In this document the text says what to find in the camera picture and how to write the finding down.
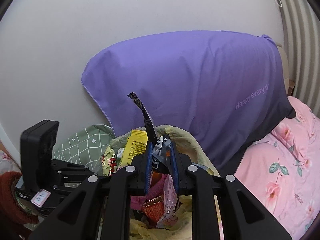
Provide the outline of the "left hand brown glove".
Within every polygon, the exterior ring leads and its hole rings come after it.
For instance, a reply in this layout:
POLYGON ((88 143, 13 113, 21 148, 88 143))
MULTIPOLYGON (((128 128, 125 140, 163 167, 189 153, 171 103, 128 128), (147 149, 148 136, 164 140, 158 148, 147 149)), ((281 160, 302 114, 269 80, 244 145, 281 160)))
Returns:
POLYGON ((16 200, 14 187, 21 175, 16 171, 1 175, 1 213, 17 224, 37 224, 38 217, 24 211, 16 200))

